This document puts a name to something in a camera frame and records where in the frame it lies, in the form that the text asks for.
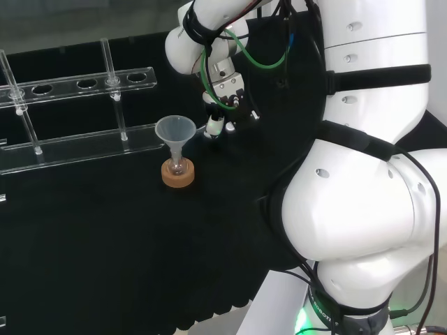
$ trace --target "black cloth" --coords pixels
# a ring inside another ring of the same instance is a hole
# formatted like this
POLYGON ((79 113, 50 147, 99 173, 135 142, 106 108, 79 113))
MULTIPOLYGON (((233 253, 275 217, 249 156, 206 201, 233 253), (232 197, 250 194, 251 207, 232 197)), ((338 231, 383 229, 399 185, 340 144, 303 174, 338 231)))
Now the black cloth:
MULTIPOLYGON (((159 81, 156 89, 123 94, 128 126, 169 114, 206 122, 200 84, 169 66, 165 37, 110 41, 116 69, 153 66, 159 81)), ((249 48, 272 64, 284 43, 274 23, 249 48)), ((103 72, 101 57, 99 43, 87 43, 9 59, 24 82, 103 72)), ((216 142, 191 140, 184 155, 196 166, 196 180, 188 188, 163 185, 166 148, 3 176, 0 316, 7 316, 9 334, 172 334, 247 304, 269 269, 296 266, 264 223, 257 199, 314 135, 324 76, 314 48, 299 35, 287 84, 283 69, 256 70, 241 54, 235 66, 250 78, 261 119, 216 142)), ((0 113, 0 137, 27 141, 14 110, 0 113)), ((40 139, 116 128, 107 96, 32 105, 29 113, 40 139)), ((446 134, 427 114, 401 145, 447 147, 446 134)))

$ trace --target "clear plastic funnel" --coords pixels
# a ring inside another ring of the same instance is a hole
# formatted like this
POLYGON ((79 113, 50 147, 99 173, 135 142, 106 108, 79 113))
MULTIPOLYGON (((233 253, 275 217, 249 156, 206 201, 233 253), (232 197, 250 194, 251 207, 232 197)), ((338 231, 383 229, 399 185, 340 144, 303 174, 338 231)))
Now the clear plastic funnel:
POLYGON ((155 133, 169 147, 172 154, 168 162, 168 170, 173 175, 185 174, 188 163, 182 157, 182 147, 196 134, 196 125, 192 120, 180 115, 170 115, 158 121, 155 133))

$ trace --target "funnel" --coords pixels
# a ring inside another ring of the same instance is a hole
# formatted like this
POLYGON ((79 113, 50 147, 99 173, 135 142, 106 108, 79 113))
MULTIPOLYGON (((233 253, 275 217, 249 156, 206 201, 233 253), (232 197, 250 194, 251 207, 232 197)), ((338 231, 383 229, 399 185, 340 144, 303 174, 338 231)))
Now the funnel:
POLYGON ((156 123, 155 133, 171 152, 171 158, 161 166, 163 181, 175 188, 188 186, 194 180, 194 164, 182 157, 182 147, 196 134, 196 125, 187 117, 170 115, 156 123))

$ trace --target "green light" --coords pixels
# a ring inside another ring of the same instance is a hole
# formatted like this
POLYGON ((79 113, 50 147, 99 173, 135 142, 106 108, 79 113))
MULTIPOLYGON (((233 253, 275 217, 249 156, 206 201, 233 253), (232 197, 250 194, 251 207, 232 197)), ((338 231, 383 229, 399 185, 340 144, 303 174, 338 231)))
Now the green light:
POLYGON ((301 329, 303 329, 304 325, 307 323, 307 314, 303 308, 301 308, 298 313, 298 317, 296 318, 295 324, 295 333, 298 333, 301 329))

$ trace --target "black strap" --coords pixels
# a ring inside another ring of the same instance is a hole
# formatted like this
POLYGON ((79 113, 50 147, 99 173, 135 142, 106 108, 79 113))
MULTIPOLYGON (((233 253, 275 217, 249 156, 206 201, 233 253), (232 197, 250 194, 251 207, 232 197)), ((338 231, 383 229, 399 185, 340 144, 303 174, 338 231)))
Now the black strap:
POLYGON ((394 68, 375 68, 345 73, 326 73, 328 95, 356 89, 378 89, 381 87, 425 84, 432 79, 432 67, 429 64, 398 66, 394 68))
POLYGON ((357 309, 347 306, 339 306, 337 313, 329 309, 329 301, 318 294, 312 286, 309 286, 309 299, 312 308, 320 321, 327 327, 332 327, 334 318, 335 332, 340 335, 379 335, 388 322, 388 304, 391 296, 380 306, 368 309, 357 309), (351 318, 352 316, 364 316, 364 318, 351 318))
POLYGON ((191 40, 205 47, 205 51, 209 56, 212 52, 212 44, 221 32, 210 30, 198 21, 196 12, 194 12, 195 2, 196 0, 193 1, 183 18, 183 28, 191 40))
POLYGON ((362 152, 385 162, 388 162, 396 152, 395 146, 389 142, 331 121, 322 121, 319 124, 316 138, 362 152))

